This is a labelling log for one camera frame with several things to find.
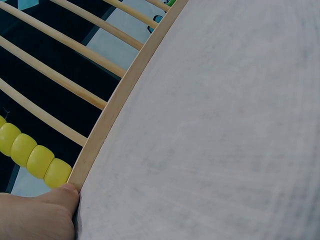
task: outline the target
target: bead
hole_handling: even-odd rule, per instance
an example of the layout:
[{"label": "bead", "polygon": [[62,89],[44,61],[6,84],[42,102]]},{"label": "bead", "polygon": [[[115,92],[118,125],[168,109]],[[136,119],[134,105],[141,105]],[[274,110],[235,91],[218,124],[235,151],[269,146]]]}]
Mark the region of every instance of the bead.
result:
[{"label": "bead", "polygon": [[28,158],[37,142],[27,134],[21,133],[14,140],[11,147],[12,160],[21,167],[27,166]]},{"label": "bead", "polygon": [[0,128],[0,152],[6,156],[10,156],[11,146],[16,137],[21,133],[15,125],[6,122]]},{"label": "bead", "polygon": [[0,116],[0,128],[3,126],[3,124],[5,124],[7,121],[2,117]]},{"label": "bead", "polygon": [[68,163],[55,158],[45,173],[44,183],[49,188],[58,188],[67,182],[71,170],[72,168]]},{"label": "bead", "polygon": [[32,150],[26,168],[34,177],[43,179],[55,155],[45,146],[37,145]]}]

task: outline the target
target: abacus frame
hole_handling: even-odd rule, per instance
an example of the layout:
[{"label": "abacus frame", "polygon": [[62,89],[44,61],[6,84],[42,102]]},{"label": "abacus frame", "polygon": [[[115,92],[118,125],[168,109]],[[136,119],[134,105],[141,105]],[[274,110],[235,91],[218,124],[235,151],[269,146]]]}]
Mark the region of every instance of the abacus frame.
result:
[{"label": "abacus frame", "polygon": [[35,68],[51,80],[68,89],[70,92],[76,94],[80,98],[86,100],[87,102],[102,110],[91,133],[87,138],[71,129],[70,127],[66,126],[64,123],[60,122],[58,119],[54,118],[52,115],[29,101],[27,98],[14,90],[10,85],[8,85],[0,78],[0,90],[2,90],[13,100],[19,103],[23,108],[38,117],[40,120],[44,121],[52,128],[83,147],[68,178],[68,183],[74,184],[78,191],[80,191],[106,137],[108,136],[127,98],[129,97],[131,91],[133,90],[135,84],[137,83],[138,79],[140,78],[142,72],[155,53],[159,44],[165,37],[169,28],[176,20],[182,9],[187,4],[188,0],[176,0],[175,4],[172,7],[160,2],[159,0],[146,0],[147,2],[166,12],[164,18],[160,23],[153,21],[151,18],[145,16],[139,11],[118,0],[103,0],[154,29],[145,44],[142,44],[125,32],[119,30],[118,28],[105,22],[101,18],[67,0],[50,1],[90,21],[91,23],[104,29],[105,31],[109,32],[110,34],[114,35],[118,39],[124,41],[125,43],[129,44],[139,51],[131,66],[127,71],[125,71],[120,66],[114,64],[110,60],[104,58],[103,56],[76,42],[72,38],[62,34],[54,28],[16,9],[15,7],[8,5],[5,2],[0,2],[0,9],[14,15],[15,17],[28,23],[29,25],[37,28],[41,32],[82,54],[83,56],[87,57],[103,68],[109,70],[115,75],[121,77],[118,86],[114,90],[109,101],[106,102],[0,36],[1,47],[5,48],[7,51],[14,54],[16,57],[29,64],[31,67]]}]

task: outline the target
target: wooden dowel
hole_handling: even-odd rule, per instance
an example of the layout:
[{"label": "wooden dowel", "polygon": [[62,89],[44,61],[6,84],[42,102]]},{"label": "wooden dowel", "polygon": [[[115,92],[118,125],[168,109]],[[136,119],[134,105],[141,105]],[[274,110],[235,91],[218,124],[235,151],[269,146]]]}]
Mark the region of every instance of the wooden dowel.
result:
[{"label": "wooden dowel", "polygon": [[170,7],[167,4],[164,4],[163,2],[159,1],[159,0],[146,0],[147,2],[155,5],[156,7],[162,9],[165,12],[168,12]]},{"label": "wooden dowel", "polygon": [[102,28],[103,30],[107,31],[108,33],[112,34],[113,36],[117,37],[118,39],[124,41],[125,43],[129,44],[130,46],[134,47],[138,51],[142,48],[143,44],[133,38],[132,36],[126,34],[125,32],[119,30],[115,26],[105,22],[101,18],[93,15],[92,13],[84,10],[83,8],[67,1],[67,0],[50,0],[55,4],[60,5],[61,7],[77,14],[78,16],[88,20],[89,22],[97,25],[98,27]]},{"label": "wooden dowel", "polygon": [[107,102],[103,99],[97,97],[93,93],[89,92],[82,86],[74,83],[70,79],[66,78],[59,72],[53,70],[52,68],[45,65],[43,62],[39,61],[38,59],[34,58],[30,54],[26,53],[19,47],[15,46],[2,36],[0,36],[0,46],[3,47],[8,52],[15,55],[17,58],[24,61],[26,64],[30,65],[34,69],[38,70],[43,75],[47,76],[51,80],[55,81],[57,84],[60,84],[64,88],[68,89],[70,92],[74,93],[78,97],[88,101],[92,105],[96,106],[97,108],[103,110],[104,107],[107,105]]},{"label": "wooden dowel", "polygon": [[76,132],[72,128],[65,125],[63,122],[59,121],[42,108],[35,105],[32,101],[27,99],[13,87],[11,87],[8,83],[0,78],[0,90],[7,94],[10,98],[20,104],[23,108],[27,111],[35,115],[38,119],[42,120],[50,127],[57,130],[59,133],[63,134],[67,138],[71,139],[75,143],[79,144],[80,146],[84,146],[87,138],[80,133]]},{"label": "wooden dowel", "polygon": [[106,3],[130,14],[132,17],[140,20],[141,22],[147,24],[151,28],[155,29],[158,26],[158,23],[153,21],[150,17],[138,12],[137,10],[133,9],[132,7],[120,2],[119,0],[103,0]]},{"label": "wooden dowel", "polygon": [[75,50],[76,52],[82,54],[83,56],[87,57],[88,59],[92,60],[96,64],[104,67],[105,69],[109,70],[110,72],[114,73],[119,77],[123,77],[126,71],[121,68],[120,66],[114,64],[113,62],[109,61],[105,57],[99,55],[98,53],[92,51],[91,49],[83,46],[79,42],[73,40],[72,38],[64,35],[63,33],[55,30],[54,28],[44,24],[43,22],[35,19],[34,17],[24,13],[16,9],[15,7],[0,1],[0,9],[12,14],[16,18],[26,22],[27,24],[33,26],[34,28],[40,30],[41,32],[47,34],[48,36],[54,38],[55,40],[59,41],[60,43],[68,46],[69,48]]}]

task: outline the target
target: finger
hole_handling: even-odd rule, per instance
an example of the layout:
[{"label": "finger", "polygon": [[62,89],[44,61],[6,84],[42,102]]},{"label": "finger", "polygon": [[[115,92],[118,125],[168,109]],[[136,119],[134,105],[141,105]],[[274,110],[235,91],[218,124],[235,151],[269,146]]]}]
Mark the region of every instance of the finger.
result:
[{"label": "finger", "polygon": [[53,188],[50,192],[36,197],[36,200],[43,203],[60,205],[73,215],[79,203],[79,193],[75,186],[66,183],[61,187]]}]

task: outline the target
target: gray fabric surface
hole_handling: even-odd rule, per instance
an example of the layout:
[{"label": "gray fabric surface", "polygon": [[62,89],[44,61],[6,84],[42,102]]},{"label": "gray fabric surface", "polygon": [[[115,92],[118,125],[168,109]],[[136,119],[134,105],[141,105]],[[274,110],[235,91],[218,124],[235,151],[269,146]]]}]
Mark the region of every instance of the gray fabric surface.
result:
[{"label": "gray fabric surface", "polygon": [[319,9],[190,0],[93,165],[78,239],[320,239]]}]

